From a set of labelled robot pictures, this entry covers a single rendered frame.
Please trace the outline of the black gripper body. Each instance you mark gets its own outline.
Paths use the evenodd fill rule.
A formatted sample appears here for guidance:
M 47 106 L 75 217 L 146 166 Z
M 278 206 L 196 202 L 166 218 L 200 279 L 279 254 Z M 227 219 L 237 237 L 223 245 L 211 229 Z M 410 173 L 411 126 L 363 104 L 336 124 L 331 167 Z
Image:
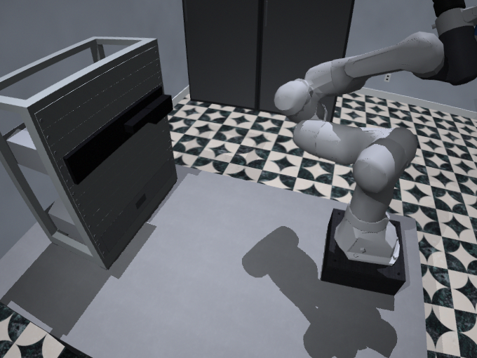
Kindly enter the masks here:
M 432 0 L 436 17 L 453 8 L 466 8 L 464 0 Z

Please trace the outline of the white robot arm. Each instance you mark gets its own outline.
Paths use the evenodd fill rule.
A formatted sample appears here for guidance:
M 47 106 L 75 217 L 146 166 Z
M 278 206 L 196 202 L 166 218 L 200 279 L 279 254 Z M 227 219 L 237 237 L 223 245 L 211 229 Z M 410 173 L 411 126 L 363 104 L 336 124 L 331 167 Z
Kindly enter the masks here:
M 466 84 L 477 77 L 475 25 L 477 6 L 453 8 L 431 25 L 438 37 L 417 32 L 393 46 L 324 62 L 310 68 L 304 80 L 289 81 L 277 90 L 276 108 L 297 124 L 296 146 L 318 158 L 354 164 L 353 177 L 360 187 L 356 184 L 334 236 L 349 260 L 390 266 L 398 260 L 396 228 L 388 222 L 386 211 L 418 143 L 413 132 L 403 127 L 331 123 L 320 98 L 361 90 L 370 77 L 403 70 L 420 79 Z

